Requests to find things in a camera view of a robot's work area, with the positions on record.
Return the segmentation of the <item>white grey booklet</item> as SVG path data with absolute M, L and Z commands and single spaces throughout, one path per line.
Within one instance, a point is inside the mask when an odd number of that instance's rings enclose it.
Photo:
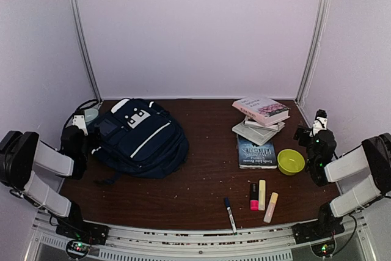
M 261 128 L 265 130 L 279 132 L 284 128 L 285 122 L 278 122 L 270 126 L 263 126 L 262 124 L 252 120 L 251 118 L 245 117 L 245 119 L 243 120 L 243 125 L 251 128 Z

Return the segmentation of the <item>navy blue student backpack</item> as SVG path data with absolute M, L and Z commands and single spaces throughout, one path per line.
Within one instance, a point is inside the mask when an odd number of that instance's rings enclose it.
M 115 171 L 97 180 L 115 183 L 123 174 L 162 179 L 186 162 L 189 142 L 181 125 L 153 100 L 124 98 L 87 127 L 90 153 Z

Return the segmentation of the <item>pale green notebook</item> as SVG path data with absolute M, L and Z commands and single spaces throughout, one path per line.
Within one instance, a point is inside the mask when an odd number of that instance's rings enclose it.
M 233 126 L 232 131 L 256 145 L 266 144 L 278 133 L 276 130 L 248 126 L 244 121 Z

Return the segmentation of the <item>pink flower cover book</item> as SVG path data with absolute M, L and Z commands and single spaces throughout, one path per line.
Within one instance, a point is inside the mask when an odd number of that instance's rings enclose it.
M 246 97 L 236 100 L 232 106 L 264 127 L 268 127 L 290 117 L 289 107 L 265 97 Z

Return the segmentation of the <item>dark blue paperback book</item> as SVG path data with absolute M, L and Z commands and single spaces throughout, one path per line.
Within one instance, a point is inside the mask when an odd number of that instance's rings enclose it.
M 256 145 L 237 135 L 238 166 L 240 169 L 276 169 L 277 157 L 270 139 L 263 145 Z

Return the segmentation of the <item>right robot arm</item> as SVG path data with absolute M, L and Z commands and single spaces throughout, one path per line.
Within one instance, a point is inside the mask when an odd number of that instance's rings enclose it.
M 390 133 L 365 139 L 356 148 L 333 160 L 336 146 L 330 130 L 320 130 L 310 138 L 307 168 L 316 185 L 339 182 L 364 170 L 368 175 L 349 191 L 321 206 L 313 232 L 322 238 L 328 236 L 345 215 L 366 208 L 390 192 Z

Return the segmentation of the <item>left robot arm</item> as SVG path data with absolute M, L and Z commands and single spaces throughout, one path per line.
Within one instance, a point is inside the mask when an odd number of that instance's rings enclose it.
M 11 130 L 1 139 L 1 183 L 20 199 L 45 208 L 75 239 L 88 233 L 78 204 L 61 196 L 42 175 L 80 180 L 87 169 L 87 136 L 78 127 L 67 127 L 59 150 L 36 132 Z

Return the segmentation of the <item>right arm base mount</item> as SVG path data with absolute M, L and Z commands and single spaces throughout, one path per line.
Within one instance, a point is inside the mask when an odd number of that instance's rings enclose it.
M 345 231 L 342 224 L 320 224 L 319 221 L 295 224 L 292 228 L 296 244 L 308 243 L 312 253 L 323 259 L 337 250 L 335 237 Z

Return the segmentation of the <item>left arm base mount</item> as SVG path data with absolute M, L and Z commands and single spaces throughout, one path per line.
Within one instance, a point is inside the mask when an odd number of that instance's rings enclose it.
M 72 228 L 66 224 L 58 224 L 56 233 L 70 240 L 65 245 L 65 252 L 72 260 L 85 258 L 92 246 L 105 245 L 109 227 L 101 224 L 85 223 L 85 230 Z

